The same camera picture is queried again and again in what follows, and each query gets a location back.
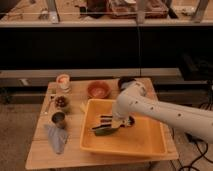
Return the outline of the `dark bowl behind arm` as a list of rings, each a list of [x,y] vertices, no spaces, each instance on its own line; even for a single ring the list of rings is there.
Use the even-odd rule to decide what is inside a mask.
[[[118,80],[118,88],[120,91],[123,91],[125,90],[130,83],[132,83],[134,81],[134,78],[132,77],[121,77],[119,80]]]

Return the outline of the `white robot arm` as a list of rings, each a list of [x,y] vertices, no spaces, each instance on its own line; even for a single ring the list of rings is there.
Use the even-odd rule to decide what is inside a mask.
[[[121,88],[112,106],[109,128],[118,129],[132,113],[139,113],[213,143],[213,111],[152,100],[139,81],[123,83]]]

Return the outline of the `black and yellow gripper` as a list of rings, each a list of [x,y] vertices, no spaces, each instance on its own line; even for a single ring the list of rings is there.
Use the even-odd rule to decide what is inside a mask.
[[[128,116],[127,118],[116,118],[113,117],[112,115],[101,115],[100,118],[102,119],[112,119],[111,124],[101,124],[96,127],[92,127],[91,130],[97,130],[101,128],[120,128],[120,127],[131,127],[135,124],[135,120],[132,116]]]

